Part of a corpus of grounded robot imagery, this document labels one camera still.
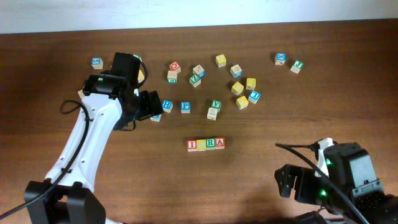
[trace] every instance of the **row of blocks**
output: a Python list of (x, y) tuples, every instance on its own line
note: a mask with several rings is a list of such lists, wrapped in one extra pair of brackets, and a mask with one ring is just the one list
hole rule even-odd
[[(191, 113), (191, 103), (189, 101), (182, 101), (181, 104), (181, 113)], [(173, 109), (173, 102), (170, 100), (164, 100), (162, 103), (163, 111), (171, 113)], [(216, 120), (217, 119), (217, 113), (220, 112), (221, 109), (221, 101), (220, 100), (213, 100), (211, 103), (211, 108), (209, 108), (208, 113), (207, 113), (207, 118)], [(157, 116), (153, 116), (150, 119), (152, 121), (160, 121), (161, 114)]]
[(225, 148), (224, 137), (187, 141), (188, 152), (201, 152), (206, 150), (224, 149), (224, 148)]
[[(277, 53), (275, 56), (275, 64), (276, 65), (283, 65), (286, 62), (286, 54), (285, 53)], [(290, 69), (290, 71), (298, 74), (300, 72), (300, 70), (303, 68), (304, 63), (296, 60), (292, 66), (292, 68)]]

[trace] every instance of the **wooden tabletop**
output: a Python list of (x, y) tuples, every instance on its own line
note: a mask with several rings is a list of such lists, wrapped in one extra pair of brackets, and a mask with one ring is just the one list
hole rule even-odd
[[(234, 223), (312, 211), (279, 196), (274, 171), (306, 165), (274, 144), (325, 137), (360, 143), (384, 190), (398, 194), (397, 27), (379, 20), (0, 35), (0, 212), (22, 203), (27, 183), (43, 180), (58, 159), (77, 118), (58, 109), (98, 72), (91, 57), (109, 69), (115, 52), (141, 55), (149, 70), (142, 89), (174, 108), (159, 123), (111, 133), (95, 182), (108, 218)], [(284, 66), (274, 65), (276, 52), (287, 54)], [(227, 66), (216, 66), (218, 54)], [(175, 60), (182, 71), (169, 84)], [(304, 63), (298, 75), (294, 60)], [(188, 78), (199, 64), (206, 76), (194, 88)], [(243, 76), (233, 79), (236, 64)], [(231, 85), (247, 77), (262, 95), (239, 110)], [(222, 101), (216, 121), (206, 118), (211, 100)], [(191, 102), (190, 114), (181, 114), (181, 101)], [(186, 140), (212, 136), (225, 137), (226, 148), (187, 152)], [(27, 210), (5, 223), (30, 223)]]

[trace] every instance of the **green led light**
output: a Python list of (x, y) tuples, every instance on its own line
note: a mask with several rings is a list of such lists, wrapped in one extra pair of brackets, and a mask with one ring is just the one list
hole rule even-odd
[(332, 162), (329, 159), (326, 159), (326, 165), (332, 165)]
[(326, 197), (328, 196), (328, 193), (326, 192), (326, 190), (321, 190), (320, 195)]

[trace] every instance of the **blue block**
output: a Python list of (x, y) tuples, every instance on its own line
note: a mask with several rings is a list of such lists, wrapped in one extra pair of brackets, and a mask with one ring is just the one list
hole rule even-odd
[(238, 72), (237, 74), (235, 74), (235, 78), (240, 77), (243, 74), (243, 71)]
[(261, 93), (257, 92), (256, 90), (253, 90), (250, 95), (249, 98), (252, 98), (254, 100), (258, 100), (261, 96)]
[(199, 76), (199, 78), (202, 78), (205, 76), (205, 74), (206, 74), (206, 71), (203, 71), (203, 72), (199, 73), (198, 76)]
[(277, 53), (276, 58), (277, 58), (277, 60), (286, 60), (286, 54), (285, 53)]
[(100, 57), (93, 57), (91, 59), (91, 64), (92, 65), (99, 65), (101, 63), (101, 58)]
[(191, 103), (189, 101), (181, 102), (181, 110), (190, 110), (190, 109), (191, 109)]
[(162, 107), (165, 109), (170, 109), (173, 105), (173, 102), (171, 102), (170, 100), (164, 100)]

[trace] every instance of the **yellow block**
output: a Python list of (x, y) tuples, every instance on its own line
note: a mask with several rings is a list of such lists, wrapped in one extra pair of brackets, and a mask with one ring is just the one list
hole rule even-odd
[(238, 96), (239, 94), (242, 93), (244, 86), (240, 83), (240, 82), (236, 82), (233, 86), (232, 86), (232, 92)]
[(224, 63), (224, 62), (226, 62), (225, 55), (224, 55), (224, 54), (221, 54), (221, 55), (219, 55), (219, 56), (216, 56), (216, 60), (217, 60), (218, 63)]
[(246, 80), (246, 89), (247, 90), (254, 90), (256, 88), (256, 79), (255, 78), (248, 78)]
[(243, 108), (248, 106), (249, 102), (248, 102), (248, 99), (246, 99), (245, 96), (242, 96), (242, 97), (239, 97), (236, 100), (236, 104), (239, 107), (239, 109), (243, 109)]
[(197, 140), (197, 151), (206, 150), (206, 139)]
[(141, 71), (141, 69), (138, 72), (138, 83), (141, 83), (142, 81), (144, 81), (145, 76), (143, 74), (143, 72)]

